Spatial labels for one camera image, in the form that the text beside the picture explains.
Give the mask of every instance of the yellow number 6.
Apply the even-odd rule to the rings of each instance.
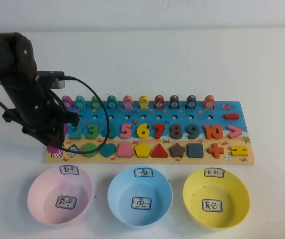
[[[142,123],[137,128],[137,135],[140,139],[147,139],[150,136],[150,131],[148,130],[148,125],[146,123]]]

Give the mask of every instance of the blue bowl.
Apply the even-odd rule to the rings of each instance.
[[[111,182],[108,204],[115,217],[124,224],[135,229],[146,228],[169,211],[172,187],[154,168],[128,168]]]

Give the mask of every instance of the pink bowl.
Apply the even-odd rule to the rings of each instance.
[[[92,196],[89,175],[76,166],[63,165],[36,178],[29,189],[27,205],[41,223],[66,227],[84,218]]]

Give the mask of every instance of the wooden puzzle board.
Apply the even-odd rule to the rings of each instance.
[[[133,163],[133,164],[231,164],[231,165],[252,165],[255,163],[252,146],[250,143],[247,127],[244,120],[244,115],[239,102],[215,102],[213,110],[205,110],[203,108],[204,102],[197,102],[196,109],[185,109],[186,102],[180,101],[180,109],[169,109],[169,103],[165,102],[165,108],[160,110],[153,109],[153,102],[150,101],[149,109],[139,109],[139,102],[133,102],[132,110],[122,109],[122,102],[117,102],[116,110],[108,110],[109,116],[113,118],[110,123],[115,125],[116,137],[114,139],[108,139],[107,143],[114,143],[117,146],[123,142],[130,142],[133,157],[131,158],[120,158],[117,157],[117,151],[110,157],[104,157],[98,152],[94,157],[84,157],[81,154],[68,154],[66,152],[50,153],[46,152],[44,157],[45,163]],[[70,125],[68,126],[64,147],[75,150],[75,146],[81,149],[84,144],[94,143],[99,145],[103,141],[102,132],[106,128],[105,116],[103,110],[92,110],[91,103],[86,102],[87,109],[78,111],[81,115],[80,124],[83,125],[82,138],[81,139],[69,139],[69,135],[73,132]],[[224,119],[224,114],[227,113],[238,113],[239,119]],[[121,139],[121,126],[123,123],[132,124],[132,137],[129,139]],[[148,139],[139,139],[137,136],[137,128],[140,124],[146,123],[150,130],[150,137]],[[154,135],[156,131],[153,129],[154,124],[163,123],[166,126],[160,139],[155,139]],[[181,139],[172,139],[169,136],[170,126],[173,124],[180,124],[182,127],[183,137]],[[87,125],[96,124],[98,125],[99,135],[95,139],[87,139],[86,135],[89,133]],[[190,124],[197,124],[200,128],[200,134],[196,139],[188,139],[188,133],[186,128]],[[210,126],[218,124],[223,129],[223,138],[221,139],[206,139],[205,132],[203,130],[204,125],[209,124]],[[242,129],[242,135],[230,139],[228,135],[231,133],[226,129],[228,125],[233,125]],[[138,158],[134,148],[141,144],[146,143],[152,150],[148,158]],[[158,144],[161,144],[166,152],[169,154],[168,158],[153,158],[151,154]],[[178,143],[181,146],[187,146],[189,143],[201,143],[203,145],[203,158],[189,158],[187,155],[187,148],[184,152],[184,156],[171,157],[169,148]],[[213,143],[217,143],[219,147],[224,148],[224,154],[221,154],[219,158],[214,158],[212,154],[207,152],[209,147],[212,147]],[[232,156],[231,146],[246,146],[248,156]]]

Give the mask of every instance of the green circle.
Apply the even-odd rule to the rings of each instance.
[[[94,143],[86,143],[82,146],[81,151],[90,151],[90,150],[94,150],[96,148],[97,148],[97,146]],[[97,151],[93,152],[93,153],[85,153],[85,154],[83,154],[83,156],[86,158],[92,158],[96,154],[97,154]]]

